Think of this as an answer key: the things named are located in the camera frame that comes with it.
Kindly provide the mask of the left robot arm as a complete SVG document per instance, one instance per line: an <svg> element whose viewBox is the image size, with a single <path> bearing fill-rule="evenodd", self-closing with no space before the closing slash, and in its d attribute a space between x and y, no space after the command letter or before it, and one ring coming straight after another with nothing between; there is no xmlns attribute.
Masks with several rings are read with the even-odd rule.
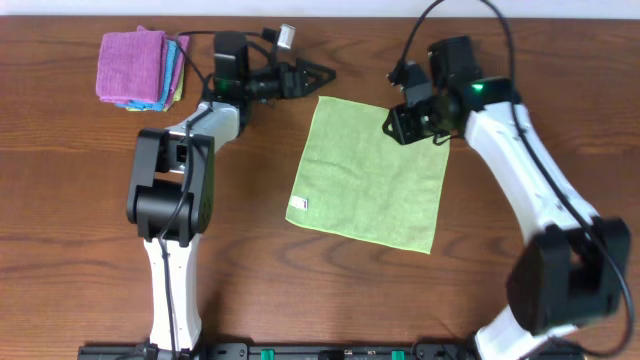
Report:
<svg viewBox="0 0 640 360"><path fill-rule="evenodd" d="M199 76L195 112L176 125L138 133L126 215L149 259L154 318L134 358L193 359L200 349L197 251L213 213L216 153L243 132L253 103L306 97L336 78L320 64L279 60L292 46L292 28L259 36L269 49L248 32L214 33L215 70Z"/></svg>

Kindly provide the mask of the green microfiber cloth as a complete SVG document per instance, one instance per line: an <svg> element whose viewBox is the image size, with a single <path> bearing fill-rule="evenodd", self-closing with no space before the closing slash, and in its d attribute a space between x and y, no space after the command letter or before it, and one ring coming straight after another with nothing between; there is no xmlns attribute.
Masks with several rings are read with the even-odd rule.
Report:
<svg viewBox="0 0 640 360"><path fill-rule="evenodd" d="M300 158L286 219L302 228L396 249L431 251L448 145L400 145L385 108L322 96Z"/></svg>

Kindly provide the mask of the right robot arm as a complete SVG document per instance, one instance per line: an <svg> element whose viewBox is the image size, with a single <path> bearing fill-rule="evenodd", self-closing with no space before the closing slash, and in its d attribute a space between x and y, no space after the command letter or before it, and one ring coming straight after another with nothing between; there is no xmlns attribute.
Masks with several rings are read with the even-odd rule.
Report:
<svg viewBox="0 0 640 360"><path fill-rule="evenodd" d="M400 59L389 73L404 100L383 132L402 145L460 138L486 163L525 243L506 283L507 306L472 337L477 359L577 356L568 335L629 298L631 234L571 186L536 134L509 77L486 77L466 36L428 49L430 66Z"/></svg>

